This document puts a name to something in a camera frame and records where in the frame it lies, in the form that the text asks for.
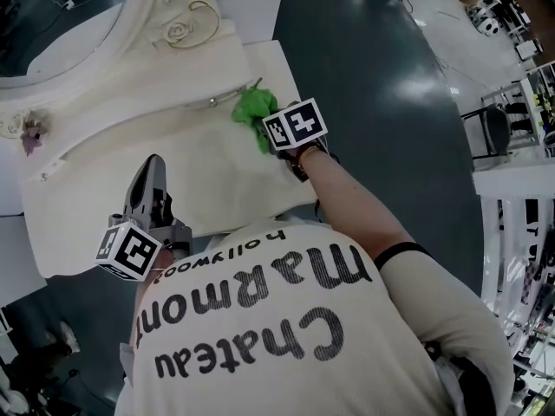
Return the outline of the white dressing table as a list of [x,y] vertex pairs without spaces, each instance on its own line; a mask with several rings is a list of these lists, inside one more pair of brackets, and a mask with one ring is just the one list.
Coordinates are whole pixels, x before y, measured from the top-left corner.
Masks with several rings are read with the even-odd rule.
[[85,94],[49,110],[42,145],[20,162],[29,240],[39,273],[92,268],[108,217],[158,154],[173,215],[197,237],[232,231],[315,200],[283,162],[232,120],[240,90],[259,82],[280,106],[298,99],[279,42],[235,35],[193,49],[135,50]]

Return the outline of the person's left forearm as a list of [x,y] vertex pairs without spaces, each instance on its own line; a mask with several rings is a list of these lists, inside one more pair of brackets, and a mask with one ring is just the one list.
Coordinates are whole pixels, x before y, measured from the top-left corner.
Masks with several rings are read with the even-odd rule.
[[145,283],[152,283],[157,276],[163,273],[173,263],[173,253],[169,249],[161,249],[145,279]]

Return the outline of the person's right forearm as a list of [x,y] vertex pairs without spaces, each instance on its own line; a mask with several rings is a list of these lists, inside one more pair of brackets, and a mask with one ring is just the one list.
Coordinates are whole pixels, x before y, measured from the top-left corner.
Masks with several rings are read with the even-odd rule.
[[394,247],[415,245],[388,207],[330,155],[312,148],[303,153],[301,164],[331,227],[372,259]]

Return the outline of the white cabinet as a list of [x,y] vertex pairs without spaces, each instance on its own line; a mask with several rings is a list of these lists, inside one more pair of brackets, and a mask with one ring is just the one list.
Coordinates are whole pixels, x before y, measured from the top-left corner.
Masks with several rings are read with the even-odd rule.
[[539,268],[555,224],[555,158],[473,174],[484,232],[481,298],[505,328],[525,326],[546,273]]

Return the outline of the green cloth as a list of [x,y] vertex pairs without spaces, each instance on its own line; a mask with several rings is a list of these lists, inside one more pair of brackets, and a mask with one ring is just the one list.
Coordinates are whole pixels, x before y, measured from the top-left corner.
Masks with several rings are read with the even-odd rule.
[[262,78],[241,91],[239,100],[232,110],[232,121],[246,125],[253,132],[258,149],[262,154],[271,152],[271,143],[265,131],[263,119],[278,111],[278,100],[267,88],[259,88]]

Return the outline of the white metal shelf rack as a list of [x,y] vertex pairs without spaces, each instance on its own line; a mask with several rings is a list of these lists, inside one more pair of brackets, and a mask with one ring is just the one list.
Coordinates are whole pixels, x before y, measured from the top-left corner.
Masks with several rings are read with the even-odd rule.
[[481,103],[493,103],[506,112],[510,152],[543,146],[547,133],[555,129],[555,61],[526,71],[524,78],[482,95]]

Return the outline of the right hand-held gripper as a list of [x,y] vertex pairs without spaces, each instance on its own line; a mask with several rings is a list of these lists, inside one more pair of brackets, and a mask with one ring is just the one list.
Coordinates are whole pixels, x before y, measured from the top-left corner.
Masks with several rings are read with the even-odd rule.
[[308,179],[301,164],[303,153],[312,148],[329,153],[324,140],[328,128],[314,98],[263,118],[262,125],[271,152],[284,160],[301,182]]

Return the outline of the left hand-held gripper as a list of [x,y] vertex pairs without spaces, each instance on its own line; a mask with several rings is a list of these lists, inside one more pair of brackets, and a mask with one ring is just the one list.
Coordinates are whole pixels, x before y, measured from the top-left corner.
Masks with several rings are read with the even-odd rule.
[[127,190],[124,212],[108,218],[96,265],[123,280],[141,282],[161,250],[170,250],[177,260],[190,256],[192,230],[173,215],[172,202],[167,194],[166,164],[152,154]]

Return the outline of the person's cream printed t-shirt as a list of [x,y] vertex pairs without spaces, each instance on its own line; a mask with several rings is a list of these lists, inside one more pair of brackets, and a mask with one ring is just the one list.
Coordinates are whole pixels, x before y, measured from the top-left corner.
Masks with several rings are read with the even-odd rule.
[[504,416],[513,392],[495,316],[419,244],[300,220],[162,271],[134,331],[116,416]]

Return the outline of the black metal chair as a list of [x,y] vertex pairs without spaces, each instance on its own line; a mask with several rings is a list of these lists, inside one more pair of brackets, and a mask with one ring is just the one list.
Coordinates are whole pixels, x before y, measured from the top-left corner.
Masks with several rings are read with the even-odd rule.
[[506,111],[501,105],[490,104],[481,107],[463,114],[461,119],[465,122],[473,117],[480,118],[480,126],[486,143],[486,153],[473,156],[473,160],[507,156],[511,141],[511,127]]

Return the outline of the pink artificial flower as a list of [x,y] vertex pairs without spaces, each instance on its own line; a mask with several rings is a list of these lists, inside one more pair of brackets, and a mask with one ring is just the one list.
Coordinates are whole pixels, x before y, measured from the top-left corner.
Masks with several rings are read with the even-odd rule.
[[20,139],[27,157],[42,145],[43,137],[49,133],[50,123],[47,110],[31,110],[23,116]]

